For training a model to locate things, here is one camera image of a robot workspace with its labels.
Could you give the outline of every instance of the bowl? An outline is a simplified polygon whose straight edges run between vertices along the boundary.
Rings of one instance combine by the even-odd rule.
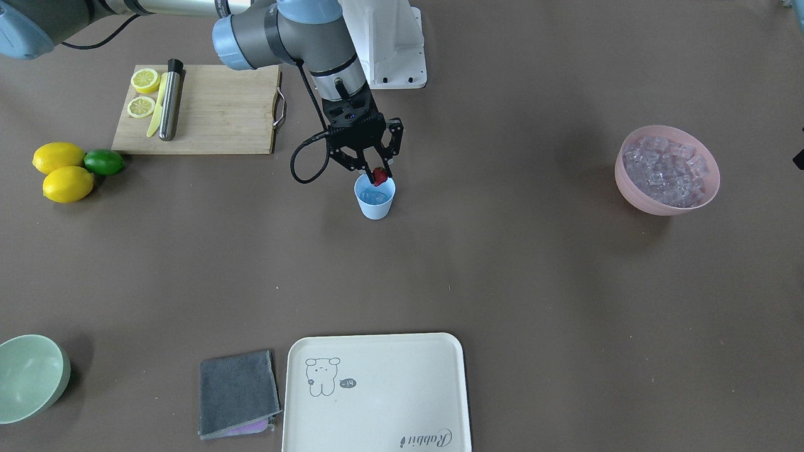
[[[629,144],[636,142],[642,137],[665,137],[672,142],[695,147],[695,155],[702,156],[709,169],[709,174],[703,177],[704,198],[698,205],[691,208],[668,206],[648,196],[631,180],[628,173],[626,173],[626,166],[622,161],[622,155],[626,152],[626,147]],[[709,149],[707,149],[702,142],[698,141],[697,138],[683,130],[668,125],[647,125],[631,132],[631,134],[626,137],[625,141],[622,142],[620,152],[617,154],[617,162],[614,164],[614,180],[617,182],[617,188],[620,190],[623,197],[626,198],[626,201],[637,209],[653,215],[671,216],[692,212],[709,204],[720,189],[720,169],[718,169],[717,162],[715,162],[712,153],[709,152]]]
[[[69,380],[70,360],[51,339],[23,335],[0,344],[0,424],[41,413]]]

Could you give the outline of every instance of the blue liquid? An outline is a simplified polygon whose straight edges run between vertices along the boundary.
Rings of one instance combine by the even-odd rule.
[[[364,190],[363,193],[360,194],[360,200],[366,204],[371,204],[372,206],[379,206],[385,201],[388,201],[388,195],[382,191],[368,189]]]

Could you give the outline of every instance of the robotic arm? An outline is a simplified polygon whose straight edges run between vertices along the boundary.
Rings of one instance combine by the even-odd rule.
[[[232,69],[306,66],[329,125],[297,152],[325,139],[327,159],[349,171],[365,171],[374,183],[365,157],[365,150],[373,148],[392,176],[390,164],[399,153],[404,128],[398,118],[386,121],[377,109],[338,0],[0,0],[0,53],[33,59],[99,18],[153,13],[219,16],[213,44]],[[387,146],[382,141],[386,129],[391,134]],[[302,180],[293,173],[302,183],[317,176]]]

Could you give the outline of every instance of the pink bowl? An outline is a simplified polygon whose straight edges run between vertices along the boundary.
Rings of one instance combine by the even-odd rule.
[[[706,198],[701,204],[693,208],[674,208],[646,195],[631,181],[626,173],[626,166],[622,162],[622,154],[629,144],[646,136],[665,137],[672,142],[695,146],[695,154],[701,155],[706,159],[709,174],[703,177],[703,191],[706,193]],[[620,193],[637,209],[653,215],[670,216],[694,211],[709,204],[720,189],[720,169],[717,167],[717,162],[715,162],[715,158],[712,157],[709,149],[692,135],[668,125],[647,125],[631,132],[622,142],[620,153],[617,154],[617,162],[614,164],[614,180],[617,181],[617,188],[620,189]]]

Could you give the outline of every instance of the light blue joint cap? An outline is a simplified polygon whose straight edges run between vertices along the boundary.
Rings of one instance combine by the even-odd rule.
[[[53,50],[53,40],[23,13],[0,2],[0,53],[32,60]]]
[[[218,58],[224,62],[228,67],[236,71],[244,71],[246,69],[254,69],[248,63],[240,46],[235,39],[235,32],[232,29],[232,16],[226,16],[218,19],[212,27],[212,45],[215,46],[215,53]]]
[[[798,25],[802,28],[802,32],[804,32],[804,0],[794,0],[793,8],[796,10]]]
[[[277,0],[279,14],[298,23],[330,23],[343,15],[338,0]]]

